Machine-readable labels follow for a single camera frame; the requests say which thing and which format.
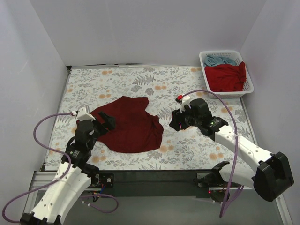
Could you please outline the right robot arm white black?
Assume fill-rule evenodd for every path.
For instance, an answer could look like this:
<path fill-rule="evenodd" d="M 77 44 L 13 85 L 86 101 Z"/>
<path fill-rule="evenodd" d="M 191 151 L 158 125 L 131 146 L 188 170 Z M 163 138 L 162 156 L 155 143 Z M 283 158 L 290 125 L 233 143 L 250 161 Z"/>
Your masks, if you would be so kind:
<path fill-rule="evenodd" d="M 235 172 L 230 175 L 233 165 L 222 161 L 199 181 L 207 186 L 223 186 L 231 181 L 237 185 L 253 188 L 264 200 L 272 202 L 294 184 L 288 158 L 282 152 L 276 154 L 264 150 L 243 136 L 235 134 L 224 119 L 212 116 L 208 104 L 202 98 L 191 99 L 178 96 L 180 108 L 172 112 L 169 124 L 176 131 L 196 127 L 202 135 L 237 153 L 252 172 Z"/>

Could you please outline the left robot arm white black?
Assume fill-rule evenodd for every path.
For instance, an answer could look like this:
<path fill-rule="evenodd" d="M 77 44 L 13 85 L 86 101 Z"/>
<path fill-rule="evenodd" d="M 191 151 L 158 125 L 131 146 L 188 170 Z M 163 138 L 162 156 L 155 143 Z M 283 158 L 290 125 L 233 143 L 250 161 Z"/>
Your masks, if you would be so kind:
<path fill-rule="evenodd" d="M 23 213 L 22 225 L 61 225 L 67 214 L 88 187 L 99 184 L 99 168 L 88 164 L 98 138 L 116 127 L 115 118 L 99 112 L 95 118 L 85 109 L 75 112 L 77 128 L 67 142 L 53 183 L 30 213 Z"/>

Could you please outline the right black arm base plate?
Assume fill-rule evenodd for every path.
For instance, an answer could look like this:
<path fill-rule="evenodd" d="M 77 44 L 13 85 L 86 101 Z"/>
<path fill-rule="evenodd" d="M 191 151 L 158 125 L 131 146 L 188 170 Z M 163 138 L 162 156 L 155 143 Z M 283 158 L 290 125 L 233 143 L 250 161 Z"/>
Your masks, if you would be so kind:
<path fill-rule="evenodd" d="M 221 187 L 225 183 L 221 176 L 214 172 L 199 172 L 196 180 L 199 187 Z"/>

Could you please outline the dark red t shirt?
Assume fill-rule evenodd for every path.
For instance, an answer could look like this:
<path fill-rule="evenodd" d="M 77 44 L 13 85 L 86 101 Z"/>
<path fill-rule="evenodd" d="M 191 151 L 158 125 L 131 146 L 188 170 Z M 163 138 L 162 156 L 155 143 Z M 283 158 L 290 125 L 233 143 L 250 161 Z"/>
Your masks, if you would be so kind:
<path fill-rule="evenodd" d="M 141 153 L 160 148 L 164 128 L 157 115 L 146 112 L 148 104 L 147 97 L 122 96 L 94 109 L 91 115 L 99 121 L 104 121 L 100 112 L 116 120 L 115 129 L 99 137 L 98 141 L 119 153 Z"/>

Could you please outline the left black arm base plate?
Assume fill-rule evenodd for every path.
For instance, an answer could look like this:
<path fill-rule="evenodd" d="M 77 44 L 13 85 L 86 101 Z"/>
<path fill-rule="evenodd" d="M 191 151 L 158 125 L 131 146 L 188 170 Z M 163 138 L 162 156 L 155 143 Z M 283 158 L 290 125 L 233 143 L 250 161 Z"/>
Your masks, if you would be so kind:
<path fill-rule="evenodd" d="M 91 177 L 89 188 L 113 188 L 114 174 L 113 173 L 97 173 Z"/>

